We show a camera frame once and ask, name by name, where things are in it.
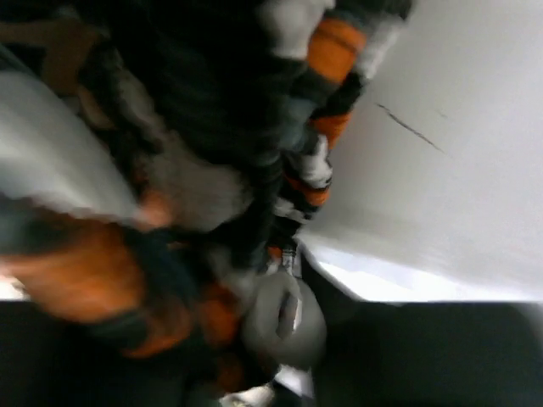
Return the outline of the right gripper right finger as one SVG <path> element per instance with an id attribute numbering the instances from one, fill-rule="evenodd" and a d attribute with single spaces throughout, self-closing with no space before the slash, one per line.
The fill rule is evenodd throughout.
<path id="1" fill-rule="evenodd" d="M 368 301 L 327 277 L 308 248 L 299 262 L 327 323 L 316 405 L 541 405 L 538 304 Z"/>

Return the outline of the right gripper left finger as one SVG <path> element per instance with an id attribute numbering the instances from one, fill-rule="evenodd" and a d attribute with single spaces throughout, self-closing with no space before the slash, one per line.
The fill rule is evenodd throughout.
<path id="1" fill-rule="evenodd" d="M 181 374 L 127 360 L 24 301 L 1 302 L 3 406 L 217 406 Z"/>

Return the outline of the orange camouflage shorts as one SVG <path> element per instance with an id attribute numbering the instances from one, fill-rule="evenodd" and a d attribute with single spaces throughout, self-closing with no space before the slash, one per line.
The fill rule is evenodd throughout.
<path id="1" fill-rule="evenodd" d="M 413 1 L 4 1 L 1 272 L 218 399 L 312 368 L 293 273 Z"/>

